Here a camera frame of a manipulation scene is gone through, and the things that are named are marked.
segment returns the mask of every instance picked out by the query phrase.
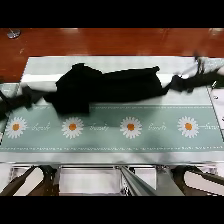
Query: green placemat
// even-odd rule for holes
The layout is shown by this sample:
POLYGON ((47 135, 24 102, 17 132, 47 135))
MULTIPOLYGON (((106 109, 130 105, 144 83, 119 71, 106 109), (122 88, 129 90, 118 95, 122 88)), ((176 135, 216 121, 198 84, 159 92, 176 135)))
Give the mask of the green placemat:
POLYGON ((91 116, 58 118, 52 106, 16 111, 2 152, 223 151, 212 106, 96 105, 91 116))

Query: daisy print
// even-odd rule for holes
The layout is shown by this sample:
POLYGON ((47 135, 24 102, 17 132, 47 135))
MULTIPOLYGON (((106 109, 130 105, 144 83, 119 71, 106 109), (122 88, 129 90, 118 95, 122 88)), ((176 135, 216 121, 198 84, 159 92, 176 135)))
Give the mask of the daisy print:
POLYGON ((120 127, 120 131, 123 132, 123 135, 130 139, 139 136, 141 134, 140 131, 142 130, 140 121, 134 117, 126 117, 126 119, 123 119, 120 127))
POLYGON ((62 125, 62 132, 64 132, 63 135, 65 135, 66 138, 75 138, 82 134, 81 131, 83 130, 83 126, 82 120, 78 117, 66 119, 62 125))
POLYGON ((26 129, 26 121, 22 117, 15 117, 8 123, 5 133, 8 138, 17 138, 20 137, 26 129))
POLYGON ((179 128, 178 130, 182 132, 182 135, 188 138, 194 138, 197 136, 198 132, 198 124, 194 120, 194 118, 190 117, 182 117, 179 119, 177 127, 179 128))

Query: red wooden surface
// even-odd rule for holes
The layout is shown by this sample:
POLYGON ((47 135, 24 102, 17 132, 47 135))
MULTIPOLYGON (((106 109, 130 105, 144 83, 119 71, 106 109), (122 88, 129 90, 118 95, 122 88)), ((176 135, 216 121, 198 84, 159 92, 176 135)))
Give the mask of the red wooden surface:
POLYGON ((30 56, 168 55, 224 57, 224 31, 209 28, 21 28, 17 39, 0 29, 0 76, 17 82, 30 56))

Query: black cloth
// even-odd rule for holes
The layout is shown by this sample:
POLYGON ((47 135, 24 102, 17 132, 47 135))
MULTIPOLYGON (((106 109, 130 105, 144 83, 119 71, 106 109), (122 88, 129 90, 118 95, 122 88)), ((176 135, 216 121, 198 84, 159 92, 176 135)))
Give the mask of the black cloth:
POLYGON ((159 67, 110 73, 75 64, 57 82, 57 91, 44 96, 60 114, 89 113, 90 103, 135 102, 167 93, 156 76, 159 67))

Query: table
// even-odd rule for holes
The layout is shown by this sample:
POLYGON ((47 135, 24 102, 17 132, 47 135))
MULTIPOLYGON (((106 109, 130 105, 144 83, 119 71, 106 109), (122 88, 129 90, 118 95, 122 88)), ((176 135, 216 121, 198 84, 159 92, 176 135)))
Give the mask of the table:
MULTIPOLYGON (((70 70, 73 64, 80 62, 102 72, 159 66, 158 77, 166 85, 175 72, 191 67, 194 58, 30 57, 21 86, 27 83, 31 88, 54 90, 55 81, 70 70)), ((206 69, 220 64, 224 64, 223 59, 209 59, 206 69)), ((91 105, 90 117, 74 115, 63 119, 57 116, 50 104, 41 100, 32 111, 22 108, 10 115, 7 126, 19 123, 23 129, 17 135, 10 132, 9 128, 6 129, 0 148, 0 161, 48 164, 181 164, 224 161, 221 132, 224 127, 222 114, 217 112, 220 108, 223 108, 222 103, 212 99, 207 88, 195 89, 190 95, 170 91, 166 96, 136 104, 91 105), (128 126, 133 123, 137 127, 135 132, 131 130, 133 126, 128 126), (125 131, 125 127, 129 127, 129 132, 125 131), (183 127, 192 130, 190 135, 184 132, 183 127)))

